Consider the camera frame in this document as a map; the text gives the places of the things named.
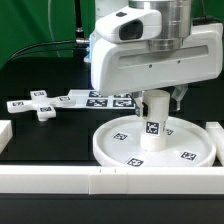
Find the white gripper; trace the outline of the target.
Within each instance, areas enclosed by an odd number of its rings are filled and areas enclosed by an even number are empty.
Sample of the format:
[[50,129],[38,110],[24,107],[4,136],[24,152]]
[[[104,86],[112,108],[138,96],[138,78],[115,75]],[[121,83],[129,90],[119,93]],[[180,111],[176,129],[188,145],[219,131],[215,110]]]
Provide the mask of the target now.
[[182,46],[155,49],[153,39],[162,31],[157,10],[123,8],[95,24],[100,39],[91,58],[91,83],[101,95],[132,93],[135,113],[144,117],[146,107],[138,91],[175,86],[171,111],[181,109],[186,83],[218,77],[223,65],[223,25],[194,26]]

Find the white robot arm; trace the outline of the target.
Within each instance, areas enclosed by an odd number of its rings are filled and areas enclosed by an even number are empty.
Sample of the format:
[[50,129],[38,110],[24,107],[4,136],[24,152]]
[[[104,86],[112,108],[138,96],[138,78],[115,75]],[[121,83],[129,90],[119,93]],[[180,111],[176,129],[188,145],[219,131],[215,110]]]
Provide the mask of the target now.
[[144,91],[172,86],[181,101],[190,83],[214,79],[223,65],[223,25],[194,25],[192,0],[129,0],[95,23],[91,84],[103,96],[129,93],[147,113]]

